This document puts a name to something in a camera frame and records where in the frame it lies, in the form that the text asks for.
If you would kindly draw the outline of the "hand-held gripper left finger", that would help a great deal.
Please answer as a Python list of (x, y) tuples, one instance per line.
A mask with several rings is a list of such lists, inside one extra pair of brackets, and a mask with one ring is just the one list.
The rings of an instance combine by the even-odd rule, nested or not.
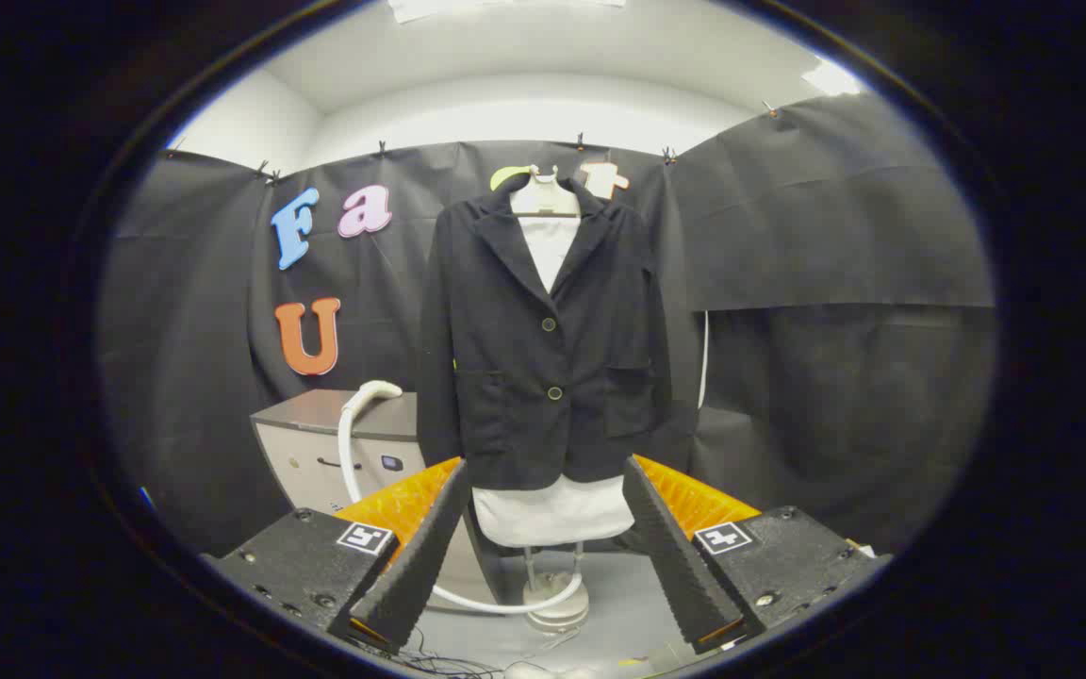
[(449, 458), (337, 513), (296, 508), (209, 568), (294, 626), (397, 652), (434, 592), (469, 503)]

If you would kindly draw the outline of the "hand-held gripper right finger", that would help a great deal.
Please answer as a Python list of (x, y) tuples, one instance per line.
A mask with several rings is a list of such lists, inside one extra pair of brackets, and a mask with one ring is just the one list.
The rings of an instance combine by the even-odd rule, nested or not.
[(776, 633), (862, 588), (891, 562), (801, 508), (754, 508), (641, 455), (626, 460), (622, 494), (695, 652)]

